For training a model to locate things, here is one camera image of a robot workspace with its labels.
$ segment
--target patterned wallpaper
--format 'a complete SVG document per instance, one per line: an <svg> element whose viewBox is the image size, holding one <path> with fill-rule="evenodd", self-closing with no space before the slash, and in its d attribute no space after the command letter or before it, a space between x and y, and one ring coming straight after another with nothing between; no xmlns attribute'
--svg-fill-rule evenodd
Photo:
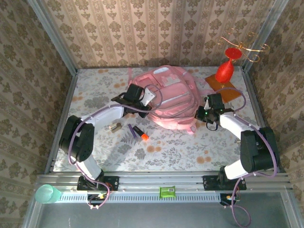
<svg viewBox="0 0 304 228"><path fill-rule="evenodd" d="M216 66L218 36L259 32L274 0L41 0L77 68ZM227 30L238 29L231 35Z"/></svg>
<svg viewBox="0 0 304 228"><path fill-rule="evenodd" d="M33 9L0 1L0 227L22 225L71 75Z"/></svg>
<svg viewBox="0 0 304 228"><path fill-rule="evenodd" d="M289 1L266 43L251 76L304 214L304 1Z"/></svg>

